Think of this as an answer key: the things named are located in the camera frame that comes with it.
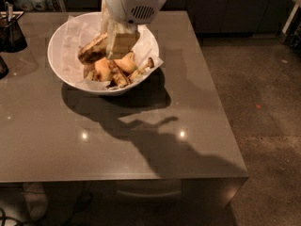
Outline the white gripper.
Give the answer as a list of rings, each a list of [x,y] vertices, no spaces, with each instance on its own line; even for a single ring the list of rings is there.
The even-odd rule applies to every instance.
[[[106,57],[121,59],[140,38],[137,24],[151,23],[166,0],[103,0],[101,33],[107,32]]]

